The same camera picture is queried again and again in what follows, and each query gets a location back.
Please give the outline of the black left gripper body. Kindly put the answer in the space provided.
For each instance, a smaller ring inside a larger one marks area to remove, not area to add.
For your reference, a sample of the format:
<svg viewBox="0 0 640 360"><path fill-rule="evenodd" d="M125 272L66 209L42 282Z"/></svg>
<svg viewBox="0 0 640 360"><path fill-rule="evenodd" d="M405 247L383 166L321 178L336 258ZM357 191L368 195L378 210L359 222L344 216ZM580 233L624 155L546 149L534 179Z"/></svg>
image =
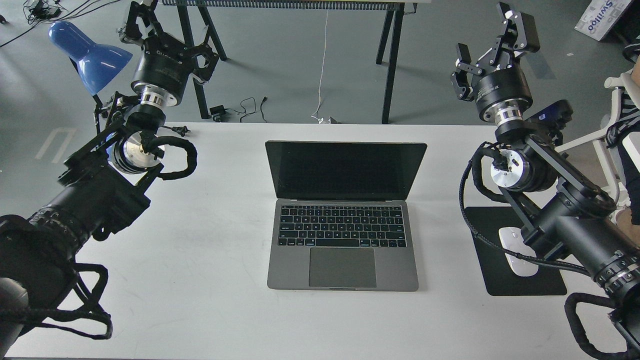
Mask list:
<svg viewBox="0 0 640 360"><path fill-rule="evenodd" d="M133 91L142 94L146 87L162 89L167 93L167 106L180 105L192 75L190 48L171 34L146 38L131 82Z"/></svg>

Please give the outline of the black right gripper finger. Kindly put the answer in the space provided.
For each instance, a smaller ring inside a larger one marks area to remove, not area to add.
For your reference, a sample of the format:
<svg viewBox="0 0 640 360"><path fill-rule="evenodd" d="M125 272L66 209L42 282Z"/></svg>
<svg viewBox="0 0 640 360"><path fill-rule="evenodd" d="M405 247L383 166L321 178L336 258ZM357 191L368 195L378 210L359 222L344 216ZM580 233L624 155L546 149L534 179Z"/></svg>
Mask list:
<svg viewBox="0 0 640 360"><path fill-rule="evenodd" d="M502 16L502 33L496 37L487 61L492 68L510 68L524 55L538 52L541 43L532 15L515 11L505 2L499 2L497 9Z"/></svg>
<svg viewBox="0 0 640 360"><path fill-rule="evenodd" d="M473 101L473 87L469 82L468 75L482 76L483 69L471 64L471 55L466 44L457 43L455 46L457 58L455 60L455 70L451 73L450 80L457 94L458 100Z"/></svg>

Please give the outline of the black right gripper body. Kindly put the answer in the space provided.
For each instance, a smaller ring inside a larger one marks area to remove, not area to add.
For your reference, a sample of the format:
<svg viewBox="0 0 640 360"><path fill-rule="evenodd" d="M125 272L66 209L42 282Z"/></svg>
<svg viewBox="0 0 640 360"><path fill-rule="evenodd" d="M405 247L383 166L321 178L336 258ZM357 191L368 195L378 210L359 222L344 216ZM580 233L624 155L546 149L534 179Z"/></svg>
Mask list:
<svg viewBox="0 0 640 360"><path fill-rule="evenodd" d="M533 104L530 87L519 64L494 68L479 61L482 76L469 74L478 118L486 123L522 121L524 112Z"/></svg>

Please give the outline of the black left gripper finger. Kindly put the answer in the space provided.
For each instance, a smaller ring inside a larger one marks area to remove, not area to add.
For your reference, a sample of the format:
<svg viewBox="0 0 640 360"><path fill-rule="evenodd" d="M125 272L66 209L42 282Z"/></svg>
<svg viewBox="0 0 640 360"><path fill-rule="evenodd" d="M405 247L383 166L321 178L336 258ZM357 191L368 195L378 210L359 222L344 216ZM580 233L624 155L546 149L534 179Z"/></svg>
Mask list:
<svg viewBox="0 0 640 360"><path fill-rule="evenodd" d="M118 29L121 43L142 47L147 38L159 37L163 33L162 25L155 14L157 5L157 0L134 0L130 3L128 13L123 19L122 26ZM147 35L141 32L138 19L142 20Z"/></svg>
<svg viewBox="0 0 640 360"><path fill-rule="evenodd" d="M208 44L199 44L190 48L192 60L192 75L199 84L208 82L217 66L219 55Z"/></svg>

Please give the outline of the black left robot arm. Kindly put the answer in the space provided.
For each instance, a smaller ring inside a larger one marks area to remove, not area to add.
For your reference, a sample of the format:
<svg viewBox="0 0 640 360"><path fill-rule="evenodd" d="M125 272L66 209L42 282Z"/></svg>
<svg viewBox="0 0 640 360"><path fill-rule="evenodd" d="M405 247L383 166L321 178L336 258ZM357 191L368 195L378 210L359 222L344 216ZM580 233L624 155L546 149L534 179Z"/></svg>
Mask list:
<svg viewBox="0 0 640 360"><path fill-rule="evenodd" d="M1 355L18 337L41 328L61 328L79 319L105 325L91 334L64 326L67 332L94 340L112 337L113 323L99 301L108 282L103 265L80 263L76 256L89 239L106 240L129 227L148 207L147 189L156 179L178 180L197 167L197 150L186 139L188 128L172 127L176 136L158 136L165 110L181 103L189 79L196 87L203 118L202 85L211 79L226 53L206 5L194 1L205 23L203 43L195 45L187 1L176 0L184 40L167 33L158 20L157 1L130 4L118 34L122 43L141 48L131 82L134 94L114 93L103 104L101 91L132 54L92 41L73 23L57 21L49 38L73 62L94 97L94 121L105 127L74 152L58 177L62 191L29 218L1 217Z"/></svg>

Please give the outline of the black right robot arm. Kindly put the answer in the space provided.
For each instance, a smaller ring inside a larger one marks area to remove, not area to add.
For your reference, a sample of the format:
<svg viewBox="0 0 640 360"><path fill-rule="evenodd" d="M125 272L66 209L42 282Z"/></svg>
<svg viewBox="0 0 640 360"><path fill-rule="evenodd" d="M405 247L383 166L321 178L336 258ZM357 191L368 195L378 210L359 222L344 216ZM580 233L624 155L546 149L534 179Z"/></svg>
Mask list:
<svg viewBox="0 0 640 360"><path fill-rule="evenodd" d="M639 358L639 246L609 216L615 201L555 150L572 109L560 100L524 118L533 104L521 57L540 49L535 19L499 2L502 29L477 61L457 44L451 83L478 117L494 123L495 143L478 146L462 174L459 205L469 176L494 202L508 203L521 219L522 244L534 255L502 248L506 255L542 267L589 276L606 296L574 292L564 309L578 346L597 360ZM609 319L626 342L624 352L602 352L590 343L578 317L579 303L611 309Z"/></svg>

